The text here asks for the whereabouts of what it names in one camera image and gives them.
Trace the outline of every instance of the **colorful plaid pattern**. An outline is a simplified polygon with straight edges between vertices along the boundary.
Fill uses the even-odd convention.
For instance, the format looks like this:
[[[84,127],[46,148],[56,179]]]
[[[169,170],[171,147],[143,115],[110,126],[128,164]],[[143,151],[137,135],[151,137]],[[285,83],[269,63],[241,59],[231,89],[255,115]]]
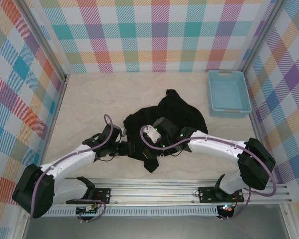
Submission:
[[[243,60],[241,61],[240,65],[239,65],[239,69],[240,69],[240,70],[243,69],[244,64],[246,63],[246,60],[247,60],[247,58],[248,58],[248,56],[249,56],[249,54],[250,54],[250,51],[251,51],[251,50],[253,49],[253,47],[255,46],[256,41],[257,41],[257,39],[258,39],[260,33],[262,32],[262,30],[263,30],[263,28],[264,28],[264,26],[265,26],[265,23],[266,23],[268,17],[270,16],[270,13],[272,12],[272,10],[273,10],[273,8],[274,8],[276,2],[277,2],[277,0],[270,0],[270,4],[268,5],[268,7],[267,7],[267,9],[266,9],[266,12],[265,12],[265,14],[263,15],[263,17],[262,17],[262,19],[261,19],[261,21],[260,21],[260,23],[259,23],[259,25],[258,25],[258,27],[257,27],[257,30],[255,31],[255,34],[254,34],[252,40],[251,40],[250,43],[249,43],[249,46],[248,46],[248,48],[247,48],[247,50],[246,50],[246,52],[245,52],[245,55],[244,55],[244,57],[243,57]]]
[[[0,239],[15,227],[11,198],[25,167],[38,163],[61,80],[12,0],[0,0]]]
[[[40,2],[74,72],[192,72],[234,69],[265,1]]]
[[[60,53],[57,51],[57,49],[56,49],[56,47],[55,47],[55,45],[54,45],[54,43],[53,43],[53,41],[52,41],[52,39],[51,39],[50,34],[49,34],[48,31],[46,30],[45,25],[43,24],[41,18],[40,18],[39,15],[38,15],[37,10],[34,8],[34,5],[33,5],[33,3],[32,3],[32,0],[25,0],[25,1],[26,1],[26,3],[28,4],[28,6],[29,6],[29,8],[30,8],[30,10],[31,10],[31,12],[32,12],[32,14],[33,14],[35,20],[37,21],[38,25],[41,27],[41,30],[42,30],[42,32],[43,32],[43,34],[44,34],[46,40],[48,41],[48,43],[49,43],[49,45],[50,45],[52,51],[54,52],[54,54],[55,54],[57,60],[59,61],[61,68],[63,69],[64,72],[70,74],[70,72],[67,72],[67,70],[66,70],[66,68],[65,68],[65,66],[64,66],[64,62],[63,62],[63,60],[62,60],[62,58],[61,58],[61,56],[60,56]]]
[[[276,175],[299,219],[299,0],[289,0],[247,73],[249,95]]]

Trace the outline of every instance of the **light blue plastic bin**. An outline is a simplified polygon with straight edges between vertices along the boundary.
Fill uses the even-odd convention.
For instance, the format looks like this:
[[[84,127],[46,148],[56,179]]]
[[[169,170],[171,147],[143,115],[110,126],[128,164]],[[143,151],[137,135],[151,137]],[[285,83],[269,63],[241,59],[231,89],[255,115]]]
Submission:
[[[244,74],[208,72],[209,111],[211,116],[245,117],[251,112]]]

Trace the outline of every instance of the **cable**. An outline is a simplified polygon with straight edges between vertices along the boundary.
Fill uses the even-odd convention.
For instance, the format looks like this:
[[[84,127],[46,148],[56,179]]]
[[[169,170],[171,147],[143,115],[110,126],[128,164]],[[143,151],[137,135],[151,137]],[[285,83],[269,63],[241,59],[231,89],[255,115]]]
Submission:
[[[95,202],[95,203],[102,204],[102,205],[104,206],[104,209],[103,209],[103,211],[100,213],[100,215],[97,215],[97,216],[93,217],[93,218],[90,219],[90,220],[85,220],[85,221],[84,221],[84,220],[81,218],[82,213],[80,213],[80,214],[79,214],[80,222],[90,223],[90,222],[92,222],[92,221],[95,221],[96,219],[100,218],[101,215],[104,214],[105,209],[106,209],[106,205],[105,205],[105,203],[102,202],[102,201],[100,201],[100,200],[95,200],[95,199],[74,199],[74,201]]]
[[[243,211],[244,211],[244,210],[246,209],[246,207],[248,206],[248,203],[249,203],[249,201],[250,201],[250,197],[251,197],[251,192],[249,191],[247,202],[245,203],[245,205],[243,206],[243,208],[242,208],[238,213],[236,213],[235,215],[233,215],[231,218],[226,218],[226,217],[224,217],[224,216],[222,216],[222,215],[219,215],[219,216],[220,216],[221,218],[228,219],[228,220],[232,220],[232,219],[238,217],[240,214],[243,213]]]
[[[95,207],[97,208],[97,209],[99,209],[100,207],[101,207],[101,204],[98,206],[98,204],[97,203],[95,203]]]
[[[182,149],[181,152],[179,152],[179,154],[177,154],[177,155],[173,155],[173,154],[171,154],[171,156],[173,156],[173,157],[177,157],[177,156],[179,156],[183,151],[184,151],[184,149]]]
[[[209,141],[214,141],[214,142],[218,142],[218,143],[223,143],[223,144],[226,144],[226,145],[229,145],[229,146],[232,146],[232,147],[235,147],[235,148],[238,148],[244,152],[246,152],[247,154],[249,154],[250,156],[252,156],[263,168],[264,170],[266,171],[266,173],[268,174],[268,176],[270,177],[270,180],[273,184],[273,191],[271,193],[260,193],[260,192],[257,192],[257,191],[253,191],[251,189],[246,189],[247,191],[250,190],[250,192],[252,193],[256,193],[256,194],[259,194],[261,196],[264,196],[264,197],[271,197],[272,195],[274,195],[276,193],[276,190],[277,190],[277,187],[276,187],[276,180],[275,178],[273,177],[273,175],[271,174],[271,172],[269,171],[269,169],[266,167],[266,165],[260,160],[259,157],[257,157],[253,152],[249,151],[248,149],[246,148],[243,148],[239,145],[236,145],[234,143],[231,143],[231,142],[227,142],[227,141],[224,141],[224,140],[221,140],[221,139],[218,139],[218,138],[208,138],[208,137],[191,137],[191,138],[186,138],[186,139],[183,139],[181,140],[180,142],[178,143],[175,143],[171,146],[167,146],[167,147],[155,147],[153,145],[150,145],[149,143],[146,142],[146,140],[144,139],[143,137],[143,130],[147,128],[147,126],[143,126],[141,129],[140,129],[140,136],[141,136],[141,140],[143,141],[143,143],[147,146],[147,147],[150,147],[152,149],[155,149],[155,150],[168,150],[168,149],[171,149],[171,148],[174,148],[184,142],[188,142],[188,141],[191,141],[191,140],[209,140]]]
[[[31,200],[30,218],[33,218],[34,207],[35,207],[35,199],[36,199],[36,193],[37,193],[39,184],[40,184],[42,178],[43,178],[43,177],[44,177],[44,176],[45,176],[45,175],[46,175],[46,174],[47,174],[53,167],[57,166],[58,164],[60,164],[60,163],[63,162],[64,160],[66,160],[66,159],[68,159],[68,158],[70,158],[70,157],[72,157],[72,156],[74,156],[74,155],[79,155],[79,154],[81,154],[81,153],[85,153],[85,152],[88,152],[88,151],[91,151],[91,150],[100,148],[100,147],[102,147],[104,144],[106,144],[106,143],[110,140],[111,135],[112,135],[112,132],[113,132],[113,122],[112,122],[111,117],[110,117],[108,114],[104,114],[104,117],[103,117],[103,118],[104,118],[105,124],[109,124],[109,123],[107,122],[107,120],[106,120],[106,117],[107,117],[107,118],[109,119],[109,121],[110,121],[111,129],[110,129],[109,136],[106,138],[106,140],[105,140],[103,143],[101,143],[101,144],[99,144],[99,145],[97,145],[97,146],[95,146],[95,147],[93,147],[93,148],[88,148],[88,149],[81,150],[81,151],[78,151],[78,152],[70,153],[70,154],[64,156],[63,158],[61,158],[60,160],[56,161],[54,164],[52,164],[50,167],[48,167],[47,170],[45,170],[45,171],[41,174],[41,176],[40,176],[39,179],[36,181],[35,186],[34,186],[34,190],[33,190],[33,194],[32,194],[32,200]]]
[[[102,161],[102,162],[110,162],[110,161],[112,161],[113,160],[113,158],[114,158],[115,156],[113,156],[111,159],[109,159],[109,160],[103,160],[103,159],[98,159],[98,160],[100,160],[100,161]]]
[[[197,198],[199,198],[199,196],[196,194],[198,191],[199,191],[199,189],[196,190],[196,192],[194,193]]]
[[[234,198],[235,198],[235,201],[236,201],[236,203],[235,203],[235,207],[234,208],[236,208],[237,207],[237,204],[238,204],[238,198],[237,198],[237,196],[234,194]]]

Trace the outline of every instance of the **metal frame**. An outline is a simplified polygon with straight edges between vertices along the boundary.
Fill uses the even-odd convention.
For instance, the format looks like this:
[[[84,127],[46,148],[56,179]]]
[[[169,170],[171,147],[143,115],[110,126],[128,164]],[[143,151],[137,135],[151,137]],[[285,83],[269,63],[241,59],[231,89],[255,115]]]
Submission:
[[[213,187],[216,180],[161,180],[161,179],[89,179],[97,188],[111,188],[109,207],[115,206],[194,206],[194,205],[219,205],[221,203],[200,203],[195,196],[198,187]],[[273,190],[268,183],[265,190]],[[244,198],[248,192],[243,190]],[[277,192],[270,198],[253,194],[250,204],[288,204],[292,199],[285,184],[277,185]],[[55,207],[68,207],[62,203]]]
[[[37,11],[42,23],[45,26],[46,31],[49,33],[50,38],[51,38],[56,50],[58,51],[58,53],[60,54],[60,57],[63,60],[64,70],[67,71],[67,73],[69,73],[69,74],[74,73],[72,66],[63,50],[63,47],[61,46],[61,43],[59,42],[58,37],[56,36],[56,34],[53,30],[53,27],[52,27],[47,15],[45,14],[44,8],[41,5],[40,0],[31,0],[31,1],[32,1],[32,4],[33,4],[35,10]]]
[[[88,211],[85,216],[103,216],[109,217],[161,217],[161,216],[218,216],[217,206],[116,206],[101,207],[99,210]],[[73,217],[79,216],[76,207],[53,207],[43,217]]]
[[[254,38],[254,34],[257,31],[259,24],[262,22],[263,16],[266,13],[271,1],[272,0],[262,0],[261,6],[257,10],[256,17],[249,29],[249,33],[246,36],[245,41],[241,47],[240,53],[235,61],[233,69],[240,71],[240,64],[244,59],[246,51],[249,49],[249,45]]]
[[[256,138],[263,144],[265,145],[265,142],[263,140],[263,136],[261,132],[259,131],[259,124],[257,121],[256,113],[254,111],[251,111],[249,113],[249,118],[251,121],[251,125],[254,130],[254,134]],[[288,235],[291,239],[299,239],[299,230],[297,229],[297,220],[296,220],[296,215],[294,212],[294,209],[292,208],[291,205],[288,204],[279,204],[280,211],[283,216],[284,223],[286,225],[286,229],[288,232]]]
[[[54,127],[55,127],[55,124],[56,124],[56,120],[58,119],[58,115],[59,115],[59,112],[60,112],[60,109],[61,109],[61,105],[62,105],[62,102],[63,102],[65,91],[66,91],[66,88],[68,86],[68,80],[69,80],[69,75],[66,77],[65,81],[62,82],[59,100],[58,100],[58,103],[56,104],[55,112],[54,112],[53,119],[52,119],[52,122],[51,122],[51,127],[50,127],[50,130],[49,130],[48,135],[47,135],[46,143],[45,143],[45,146],[44,146],[44,150],[43,150],[40,162],[42,162],[44,160],[44,158],[45,158],[45,156],[48,152],[48,148],[49,148],[49,145],[50,145],[50,142],[51,142],[51,139],[52,139],[52,134],[53,134]]]
[[[12,239],[21,239],[25,235],[26,226],[28,224],[29,213],[20,207],[18,220],[16,222],[13,234],[11,235]]]
[[[262,32],[260,33],[254,47],[251,49],[249,56],[246,59],[246,62],[242,69],[242,72],[244,74],[247,73],[248,69],[254,63],[262,45],[265,43],[269,33],[273,29],[275,22],[280,15],[280,12],[284,9],[287,2],[288,2],[288,0],[277,0],[276,5],[273,7],[273,10],[270,13],[269,18],[267,19],[267,21],[262,29]]]
[[[66,80],[66,73],[63,71],[58,59],[56,58],[53,50],[51,49],[47,39],[45,38],[41,27],[38,25],[34,16],[29,9],[28,5],[23,0],[13,0],[14,4],[19,9],[21,15],[25,19],[26,23],[29,25],[31,32],[33,33],[34,37],[38,41],[39,45],[43,49],[44,53],[46,54],[48,60],[52,64],[54,71],[57,75],[63,80]]]

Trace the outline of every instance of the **black cloth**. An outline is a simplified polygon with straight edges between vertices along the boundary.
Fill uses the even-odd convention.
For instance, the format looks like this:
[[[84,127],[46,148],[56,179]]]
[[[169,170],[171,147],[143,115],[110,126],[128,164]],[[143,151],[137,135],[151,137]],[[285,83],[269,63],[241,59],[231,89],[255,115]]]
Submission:
[[[184,101],[176,90],[167,90],[166,96],[158,106],[142,108],[127,116],[123,122],[127,131],[127,140],[135,146],[135,152],[130,157],[143,161],[144,168],[151,173],[158,168],[159,163],[157,157],[151,159],[144,157],[143,151],[147,146],[141,140],[140,129],[144,125],[153,125],[161,117],[169,119],[179,129],[191,127],[208,133],[201,112]]]

